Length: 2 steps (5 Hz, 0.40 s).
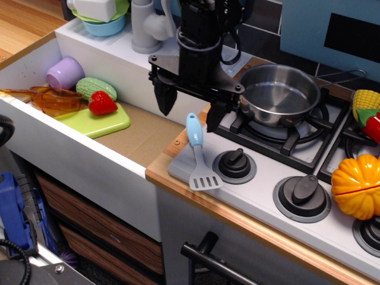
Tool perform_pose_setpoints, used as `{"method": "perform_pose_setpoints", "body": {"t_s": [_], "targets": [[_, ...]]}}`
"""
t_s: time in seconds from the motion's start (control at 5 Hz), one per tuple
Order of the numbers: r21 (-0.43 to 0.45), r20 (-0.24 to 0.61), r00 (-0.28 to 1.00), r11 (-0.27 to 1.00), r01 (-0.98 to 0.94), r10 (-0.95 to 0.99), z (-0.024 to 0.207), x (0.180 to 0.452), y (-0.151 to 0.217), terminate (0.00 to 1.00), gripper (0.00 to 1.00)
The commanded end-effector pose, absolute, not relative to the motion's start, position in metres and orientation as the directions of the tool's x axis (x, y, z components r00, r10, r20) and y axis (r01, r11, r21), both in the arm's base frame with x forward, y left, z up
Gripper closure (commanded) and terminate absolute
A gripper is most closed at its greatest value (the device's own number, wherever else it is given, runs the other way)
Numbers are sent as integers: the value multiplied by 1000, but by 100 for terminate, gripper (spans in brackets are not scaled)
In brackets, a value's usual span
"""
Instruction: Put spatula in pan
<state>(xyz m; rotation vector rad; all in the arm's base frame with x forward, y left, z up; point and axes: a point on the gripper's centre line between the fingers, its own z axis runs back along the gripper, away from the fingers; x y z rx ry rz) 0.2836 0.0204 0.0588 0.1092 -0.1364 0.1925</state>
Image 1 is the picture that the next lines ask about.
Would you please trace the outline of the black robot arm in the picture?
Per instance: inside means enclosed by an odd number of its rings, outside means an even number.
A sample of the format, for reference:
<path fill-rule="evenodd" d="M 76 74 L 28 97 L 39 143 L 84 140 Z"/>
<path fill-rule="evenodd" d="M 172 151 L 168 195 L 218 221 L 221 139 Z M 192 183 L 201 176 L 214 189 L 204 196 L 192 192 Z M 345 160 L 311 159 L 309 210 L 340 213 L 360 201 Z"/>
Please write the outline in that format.
<path fill-rule="evenodd" d="M 149 79 L 153 83 L 159 110 L 168 115 L 177 93 L 209 102 L 207 131 L 215 132 L 225 114 L 239 108 L 245 91 L 222 69 L 233 65 L 241 54 L 222 58 L 224 37 L 230 34 L 240 43 L 236 26 L 242 22 L 244 5 L 239 1 L 182 1 L 180 27 L 176 33 L 178 56 L 151 55 Z"/>

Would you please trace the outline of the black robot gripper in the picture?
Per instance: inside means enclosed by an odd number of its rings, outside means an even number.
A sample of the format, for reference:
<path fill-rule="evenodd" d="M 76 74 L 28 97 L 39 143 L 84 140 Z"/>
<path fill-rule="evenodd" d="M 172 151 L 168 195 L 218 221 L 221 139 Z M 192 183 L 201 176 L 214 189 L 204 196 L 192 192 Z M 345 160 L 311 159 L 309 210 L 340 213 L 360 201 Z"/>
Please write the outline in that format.
<path fill-rule="evenodd" d="M 218 28 L 179 28 L 178 56 L 151 55 L 149 80 L 154 85 L 159 110 L 167 116 L 177 92 L 211 103 L 207 132 L 214 132 L 227 113 L 237 110 L 244 86 L 221 68 L 223 33 Z"/>

